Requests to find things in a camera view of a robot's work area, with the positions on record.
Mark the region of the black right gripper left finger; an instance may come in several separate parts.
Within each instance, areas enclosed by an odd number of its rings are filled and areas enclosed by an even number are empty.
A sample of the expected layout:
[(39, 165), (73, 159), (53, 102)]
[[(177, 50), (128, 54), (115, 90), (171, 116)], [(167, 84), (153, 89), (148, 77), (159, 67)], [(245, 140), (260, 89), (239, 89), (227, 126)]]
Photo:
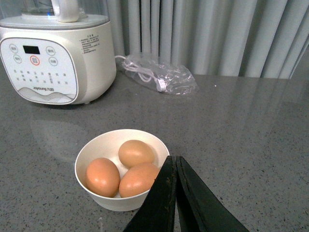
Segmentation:
[(174, 231), (176, 187), (176, 160), (172, 156), (167, 156), (142, 206), (127, 224), (124, 231)]

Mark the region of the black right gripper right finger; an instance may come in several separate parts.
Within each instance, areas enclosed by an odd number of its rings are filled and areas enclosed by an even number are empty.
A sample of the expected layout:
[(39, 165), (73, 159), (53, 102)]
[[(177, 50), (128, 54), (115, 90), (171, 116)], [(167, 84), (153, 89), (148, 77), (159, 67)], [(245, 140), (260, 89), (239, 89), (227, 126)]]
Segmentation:
[(247, 232), (181, 156), (176, 158), (177, 208), (182, 232)]

